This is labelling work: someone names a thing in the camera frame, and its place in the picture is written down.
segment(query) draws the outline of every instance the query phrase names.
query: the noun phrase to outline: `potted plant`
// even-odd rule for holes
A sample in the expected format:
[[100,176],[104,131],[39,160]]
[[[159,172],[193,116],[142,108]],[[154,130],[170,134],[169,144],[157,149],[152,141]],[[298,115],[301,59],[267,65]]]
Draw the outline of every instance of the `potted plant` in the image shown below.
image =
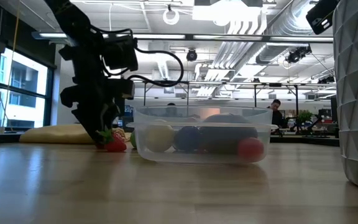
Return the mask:
[[302,125],[303,123],[307,121],[311,121],[311,117],[313,116],[313,113],[310,113],[309,111],[302,111],[298,114],[298,121],[299,125]]

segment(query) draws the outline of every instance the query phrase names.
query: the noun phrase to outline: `white ball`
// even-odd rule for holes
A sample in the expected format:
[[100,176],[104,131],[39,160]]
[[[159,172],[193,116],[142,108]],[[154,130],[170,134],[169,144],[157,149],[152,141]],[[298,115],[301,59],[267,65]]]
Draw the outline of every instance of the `white ball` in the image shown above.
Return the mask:
[[146,128],[146,147],[152,152],[165,152],[172,146],[174,136],[175,131],[169,125],[150,125]]

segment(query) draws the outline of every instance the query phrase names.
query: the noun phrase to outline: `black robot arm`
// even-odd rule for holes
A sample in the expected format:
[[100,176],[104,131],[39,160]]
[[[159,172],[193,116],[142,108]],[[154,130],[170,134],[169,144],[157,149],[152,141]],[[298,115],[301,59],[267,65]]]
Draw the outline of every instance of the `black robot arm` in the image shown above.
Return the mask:
[[62,104],[71,108],[77,103],[72,113],[95,143],[102,144],[104,138],[99,132],[111,129],[113,119],[124,112],[124,99],[133,98],[134,94],[133,81],[109,79],[104,64],[110,69],[137,70],[133,36],[104,38],[101,30],[93,27],[89,18],[69,0],[45,2],[71,42],[59,53],[73,62],[76,85],[61,92]]

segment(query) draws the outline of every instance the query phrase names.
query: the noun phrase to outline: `security camera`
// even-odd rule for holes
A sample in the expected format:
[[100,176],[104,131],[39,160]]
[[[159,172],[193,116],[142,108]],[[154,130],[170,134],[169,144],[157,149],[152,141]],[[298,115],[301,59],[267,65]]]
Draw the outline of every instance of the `security camera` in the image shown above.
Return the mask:
[[197,60],[197,53],[195,49],[190,49],[186,56],[187,61],[194,62]]

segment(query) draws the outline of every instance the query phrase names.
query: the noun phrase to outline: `red ball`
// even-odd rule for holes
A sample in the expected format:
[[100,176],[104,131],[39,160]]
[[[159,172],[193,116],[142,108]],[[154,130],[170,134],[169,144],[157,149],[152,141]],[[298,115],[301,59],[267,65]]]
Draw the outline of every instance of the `red ball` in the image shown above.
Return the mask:
[[237,153],[248,162],[258,162],[263,159],[264,144],[257,138],[247,138],[240,141]]

